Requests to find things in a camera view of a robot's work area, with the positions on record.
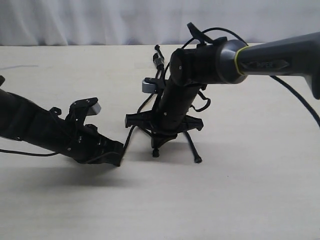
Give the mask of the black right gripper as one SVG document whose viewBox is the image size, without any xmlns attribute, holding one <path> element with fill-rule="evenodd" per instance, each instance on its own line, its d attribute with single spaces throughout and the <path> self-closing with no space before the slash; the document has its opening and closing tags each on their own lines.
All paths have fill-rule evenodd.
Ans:
<svg viewBox="0 0 320 240">
<path fill-rule="evenodd" d="M 167 81 L 158 107 L 140 113 L 127 114 L 125 127 L 137 126 L 151 130 L 151 147 L 159 149 L 165 143 L 175 140 L 178 133 L 203 128 L 200 118 L 187 115 L 196 98 L 201 84 L 178 86 L 172 80 Z"/>
</svg>

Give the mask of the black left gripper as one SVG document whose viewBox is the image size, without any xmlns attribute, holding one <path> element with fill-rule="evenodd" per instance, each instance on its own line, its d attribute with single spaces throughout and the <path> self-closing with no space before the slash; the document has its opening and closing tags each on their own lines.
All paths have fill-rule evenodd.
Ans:
<svg viewBox="0 0 320 240">
<path fill-rule="evenodd" d="M 121 165 L 124 144 L 100 134 L 97 126 L 85 124 L 86 117 L 89 116 L 76 115 L 68 110 L 67 116 L 62 119 L 62 110 L 58 107 L 52 107 L 48 112 L 66 137 L 66 144 L 57 150 L 58 153 L 80 164 L 111 164 L 115 167 Z"/>
</svg>

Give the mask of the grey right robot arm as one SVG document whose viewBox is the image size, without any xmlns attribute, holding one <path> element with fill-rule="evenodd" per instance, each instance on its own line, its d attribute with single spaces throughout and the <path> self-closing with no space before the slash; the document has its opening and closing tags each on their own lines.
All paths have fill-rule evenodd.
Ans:
<svg viewBox="0 0 320 240">
<path fill-rule="evenodd" d="M 175 50 L 166 82 L 143 80 L 143 89 L 161 97 L 149 111 L 127 114 L 126 127 L 151 131 L 151 145 L 158 149 L 179 133 L 201 130 L 203 121 L 188 110 L 200 89 L 213 84 L 239 84 L 249 75 L 304 77 L 313 97 L 320 97 L 320 35 L 311 33 L 247 46 L 221 37 L 204 40 L 196 48 Z"/>
</svg>

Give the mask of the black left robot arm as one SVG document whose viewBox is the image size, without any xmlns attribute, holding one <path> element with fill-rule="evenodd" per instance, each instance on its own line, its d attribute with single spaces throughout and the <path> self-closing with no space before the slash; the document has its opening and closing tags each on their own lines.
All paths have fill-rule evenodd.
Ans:
<svg viewBox="0 0 320 240">
<path fill-rule="evenodd" d="M 123 143 L 107 138 L 93 124 L 85 124 L 88 116 L 101 110 L 97 97 L 74 101 L 66 118 L 61 109 L 46 110 L 15 93 L 0 91 L 0 136 L 22 141 L 72 158 L 79 164 L 111 164 L 120 166 Z"/>
</svg>

